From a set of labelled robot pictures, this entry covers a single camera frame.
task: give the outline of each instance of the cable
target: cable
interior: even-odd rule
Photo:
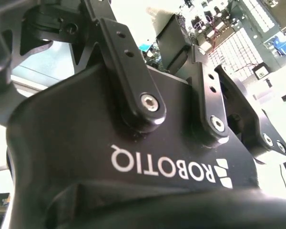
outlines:
[[[248,64],[246,64],[244,67],[242,67],[242,68],[240,68],[240,69],[237,69],[235,72],[238,72],[238,71],[240,71],[240,70],[242,70],[242,69],[244,69],[244,68],[246,68],[246,67],[251,67],[251,66],[256,67],[256,66],[258,66],[258,64],[256,64],[256,63],[248,63]]]
[[[284,177],[283,177],[283,172],[282,172],[282,165],[280,165],[280,171],[281,171],[281,177],[283,179],[283,182],[284,182],[284,185],[285,185],[285,188],[286,188],[286,182],[284,180]]]

